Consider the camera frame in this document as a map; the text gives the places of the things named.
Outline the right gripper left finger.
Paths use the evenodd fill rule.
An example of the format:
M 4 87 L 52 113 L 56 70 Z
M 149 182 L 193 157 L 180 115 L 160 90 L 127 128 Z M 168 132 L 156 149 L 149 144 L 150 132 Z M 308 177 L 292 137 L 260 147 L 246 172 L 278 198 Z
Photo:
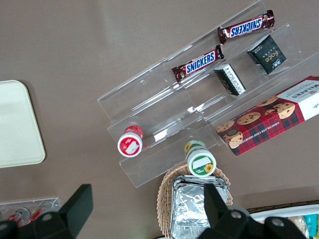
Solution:
M 57 211 L 47 211 L 20 228 L 20 239 L 75 239 L 93 211 L 92 185 L 82 184 Z

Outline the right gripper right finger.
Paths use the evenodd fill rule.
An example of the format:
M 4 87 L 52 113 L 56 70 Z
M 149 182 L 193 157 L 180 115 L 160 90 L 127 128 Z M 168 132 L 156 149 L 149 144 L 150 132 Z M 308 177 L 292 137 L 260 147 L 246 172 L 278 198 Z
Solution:
M 229 209 L 212 184 L 204 185 L 204 209 L 210 227 L 200 239 L 263 239 L 263 225 L 242 209 Z

